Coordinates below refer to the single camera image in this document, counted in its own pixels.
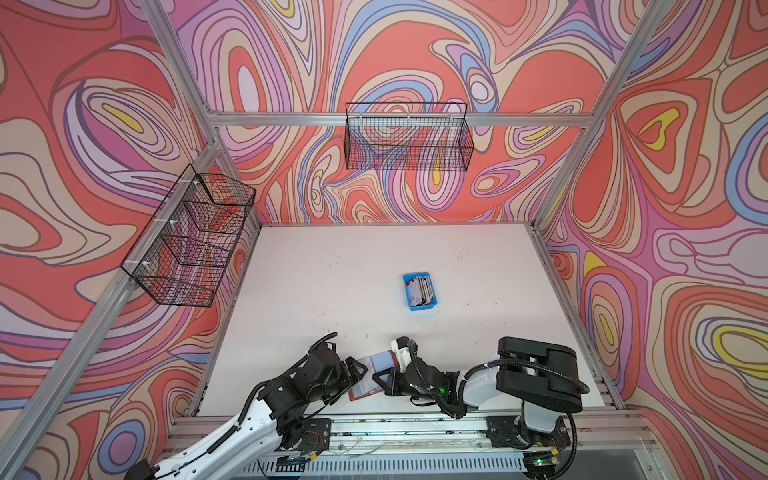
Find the red leather card holder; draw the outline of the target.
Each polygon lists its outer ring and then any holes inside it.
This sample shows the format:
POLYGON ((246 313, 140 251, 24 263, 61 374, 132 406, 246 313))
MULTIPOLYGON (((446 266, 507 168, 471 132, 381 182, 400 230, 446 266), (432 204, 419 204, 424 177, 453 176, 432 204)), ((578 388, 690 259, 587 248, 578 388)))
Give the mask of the red leather card holder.
POLYGON ((381 374, 380 380, 385 382, 387 380, 387 372, 396 366, 396 360, 391 351, 380 352, 362 358, 359 362, 366 367, 366 373, 348 393, 349 400, 352 402, 382 392, 383 388, 380 383, 374 379, 374 375, 381 374))

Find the blue plastic tray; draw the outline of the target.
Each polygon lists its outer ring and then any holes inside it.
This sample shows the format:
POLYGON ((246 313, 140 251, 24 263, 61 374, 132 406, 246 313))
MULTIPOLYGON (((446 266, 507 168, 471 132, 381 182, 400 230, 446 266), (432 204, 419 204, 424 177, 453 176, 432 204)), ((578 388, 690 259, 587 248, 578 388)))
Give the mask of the blue plastic tray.
POLYGON ((429 310, 438 305, 438 298, 429 273, 405 274, 403 284, 407 305, 411 311, 429 310))

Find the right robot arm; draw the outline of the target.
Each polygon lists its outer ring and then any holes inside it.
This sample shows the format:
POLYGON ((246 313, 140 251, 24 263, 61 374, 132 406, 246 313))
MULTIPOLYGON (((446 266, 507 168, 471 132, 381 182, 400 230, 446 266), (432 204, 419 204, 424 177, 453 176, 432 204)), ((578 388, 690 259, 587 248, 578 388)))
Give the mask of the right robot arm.
POLYGON ((495 359, 463 373, 428 364, 408 337, 393 342, 393 353, 392 367, 371 374, 387 396, 407 397, 419 407, 434 406, 454 420, 500 395, 518 399, 518 415, 486 420, 486 437, 495 447, 569 447, 567 426, 583 410, 582 397, 590 392, 579 378, 576 352, 559 344, 502 337, 495 359))

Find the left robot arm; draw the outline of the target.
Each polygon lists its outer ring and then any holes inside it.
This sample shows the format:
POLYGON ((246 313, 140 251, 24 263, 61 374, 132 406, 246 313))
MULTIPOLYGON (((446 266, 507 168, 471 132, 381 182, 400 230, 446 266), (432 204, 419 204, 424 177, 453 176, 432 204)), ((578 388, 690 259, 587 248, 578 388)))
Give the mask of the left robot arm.
POLYGON ((295 445, 311 418, 307 408, 335 404, 368 372, 357 359, 339 356, 336 336, 325 335, 284 372, 254 386, 241 410, 203 439, 154 465, 143 459, 124 477, 230 479, 247 464, 295 445))

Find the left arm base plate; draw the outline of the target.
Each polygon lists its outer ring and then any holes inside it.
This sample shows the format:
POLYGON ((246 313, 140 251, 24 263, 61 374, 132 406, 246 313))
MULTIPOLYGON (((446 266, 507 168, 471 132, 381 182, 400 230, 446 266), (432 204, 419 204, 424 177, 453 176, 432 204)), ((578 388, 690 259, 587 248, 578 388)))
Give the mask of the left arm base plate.
POLYGON ((332 421, 327 418, 311 418, 277 422, 277 432, 281 436, 279 449, 299 451, 302 454, 320 453, 328 449, 332 421))

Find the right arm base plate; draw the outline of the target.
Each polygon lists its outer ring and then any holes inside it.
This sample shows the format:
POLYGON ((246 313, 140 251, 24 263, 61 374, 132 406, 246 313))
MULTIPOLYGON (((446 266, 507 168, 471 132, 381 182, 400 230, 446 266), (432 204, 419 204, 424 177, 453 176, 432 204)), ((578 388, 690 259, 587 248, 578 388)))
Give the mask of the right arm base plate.
POLYGON ((533 447, 563 449, 571 445, 564 417, 556 418, 551 432, 541 432, 525 425, 520 415, 489 416, 486 418, 486 437, 494 448, 527 450, 533 447))

